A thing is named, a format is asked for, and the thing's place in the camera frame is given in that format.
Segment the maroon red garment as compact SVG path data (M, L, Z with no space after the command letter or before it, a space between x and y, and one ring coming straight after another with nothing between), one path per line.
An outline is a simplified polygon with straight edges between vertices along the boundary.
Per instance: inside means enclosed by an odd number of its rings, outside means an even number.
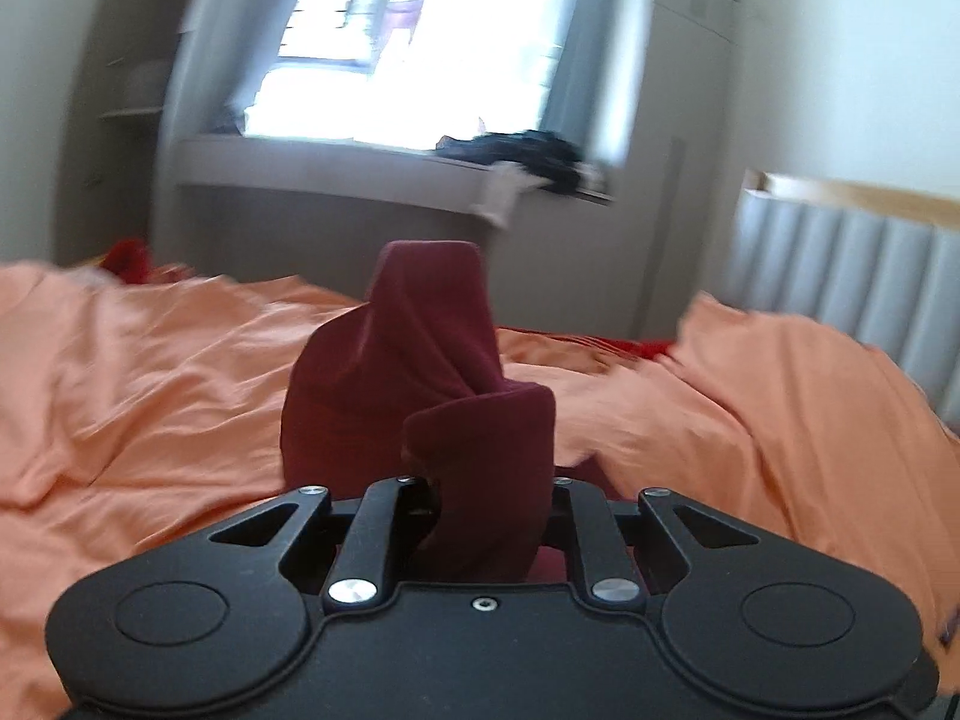
M547 528L555 397L501 366L482 255L382 249L363 304L314 330L281 410L286 486L359 497L420 476L439 505L416 556L441 582L521 582Z

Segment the dark clothes pile on sill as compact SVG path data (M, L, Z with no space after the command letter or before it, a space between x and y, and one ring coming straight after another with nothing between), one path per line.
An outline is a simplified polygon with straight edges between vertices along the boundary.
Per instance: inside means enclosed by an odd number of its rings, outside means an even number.
M527 174L544 179L544 189L560 195L604 195L604 171L589 164L583 152L565 138L546 130L516 133L483 133L460 140L444 137L433 148L444 160L491 167L509 163Z

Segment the orange duvet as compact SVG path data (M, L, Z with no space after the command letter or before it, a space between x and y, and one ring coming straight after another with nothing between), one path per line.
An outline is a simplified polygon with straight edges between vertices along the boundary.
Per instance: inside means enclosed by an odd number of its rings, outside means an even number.
M67 699L55 598L101 567L278 493L293 362L350 309L296 278L96 286L2 271L2 712ZM501 332L513 379L553 390L555 460L625 496L674 489L882 575L958 684L958 439L895 362L801 316L698 296L654 361Z

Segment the grey window seat cabinet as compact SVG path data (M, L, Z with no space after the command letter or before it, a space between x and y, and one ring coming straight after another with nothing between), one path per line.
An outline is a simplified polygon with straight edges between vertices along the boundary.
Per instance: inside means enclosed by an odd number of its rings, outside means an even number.
M467 239L523 270L560 245L590 247L612 223L610 200L529 190L500 229L477 213L490 176L432 154L199 135L156 172L151 243L206 273L296 273L358 296L394 239Z

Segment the tall beige right wardrobe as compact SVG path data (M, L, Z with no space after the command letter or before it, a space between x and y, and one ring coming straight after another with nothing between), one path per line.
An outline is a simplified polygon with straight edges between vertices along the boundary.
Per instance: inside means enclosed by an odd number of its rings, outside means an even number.
M739 0L652 0L615 177L605 331L667 338L697 288L721 162Z

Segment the red item beyond bed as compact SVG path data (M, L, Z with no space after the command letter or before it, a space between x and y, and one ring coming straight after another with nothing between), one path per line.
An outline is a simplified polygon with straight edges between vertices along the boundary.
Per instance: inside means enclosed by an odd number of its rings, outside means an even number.
M183 263L156 265L148 244L140 239L117 242L98 260L98 266L122 283L133 286L178 283L195 275L195 271Z

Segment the white cloth hanging off sill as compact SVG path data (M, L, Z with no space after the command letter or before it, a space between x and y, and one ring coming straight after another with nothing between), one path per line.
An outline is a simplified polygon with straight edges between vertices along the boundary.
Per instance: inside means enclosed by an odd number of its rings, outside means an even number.
M496 229L508 229L512 213L524 193L548 184L545 177L530 174L519 163L494 163L487 169L477 200L470 213Z

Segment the grey padded headboard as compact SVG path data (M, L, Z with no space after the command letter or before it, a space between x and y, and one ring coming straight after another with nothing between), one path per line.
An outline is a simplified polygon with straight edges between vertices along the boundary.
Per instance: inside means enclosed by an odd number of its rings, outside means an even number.
M718 298L877 346L957 429L957 200L750 171Z

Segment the blue-grey right curtain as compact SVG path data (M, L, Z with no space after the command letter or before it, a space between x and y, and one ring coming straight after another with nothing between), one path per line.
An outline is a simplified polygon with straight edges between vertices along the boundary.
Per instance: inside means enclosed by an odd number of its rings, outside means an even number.
M619 167L630 149L654 0L568 0L540 127Z

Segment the blue-grey curtain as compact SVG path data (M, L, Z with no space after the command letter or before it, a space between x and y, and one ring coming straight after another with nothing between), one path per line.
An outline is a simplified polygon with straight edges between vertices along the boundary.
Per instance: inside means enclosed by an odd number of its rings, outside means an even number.
M194 0L167 99L172 137L241 130L297 1Z
M630 149L654 0L568 0L540 127L619 167Z

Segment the open beige wardrobe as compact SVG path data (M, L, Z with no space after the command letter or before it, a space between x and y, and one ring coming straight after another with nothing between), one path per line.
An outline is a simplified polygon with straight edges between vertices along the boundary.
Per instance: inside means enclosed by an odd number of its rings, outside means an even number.
M190 0L98 0L70 96L52 258L149 234L160 123Z

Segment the blue-grey left curtain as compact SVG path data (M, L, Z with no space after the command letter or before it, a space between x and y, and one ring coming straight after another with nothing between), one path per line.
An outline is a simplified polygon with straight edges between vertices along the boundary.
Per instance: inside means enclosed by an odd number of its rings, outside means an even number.
M194 0L167 99L172 137L241 130L297 1Z

